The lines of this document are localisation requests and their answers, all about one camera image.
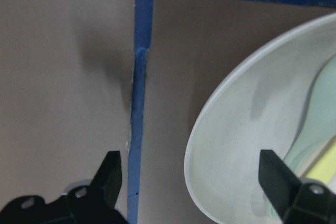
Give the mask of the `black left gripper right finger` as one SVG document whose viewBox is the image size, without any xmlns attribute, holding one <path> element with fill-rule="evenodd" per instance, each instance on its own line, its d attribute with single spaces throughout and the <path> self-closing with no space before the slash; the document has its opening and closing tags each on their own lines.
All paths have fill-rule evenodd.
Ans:
<svg viewBox="0 0 336 224">
<path fill-rule="evenodd" d="M 261 150 L 259 184 L 282 223 L 335 223 L 335 193 L 299 179 L 273 150 Z"/>
</svg>

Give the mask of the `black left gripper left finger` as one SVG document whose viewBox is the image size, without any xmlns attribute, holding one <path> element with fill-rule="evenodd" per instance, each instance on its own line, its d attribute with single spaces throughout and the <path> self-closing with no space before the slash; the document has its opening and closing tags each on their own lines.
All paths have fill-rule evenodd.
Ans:
<svg viewBox="0 0 336 224">
<path fill-rule="evenodd" d="M 89 185 L 48 204 L 37 195 L 15 198 L 1 210 L 1 223 L 126 223 L 115 208 L 121 185 L 120 151 L 109 151 Z"/>
</svg>

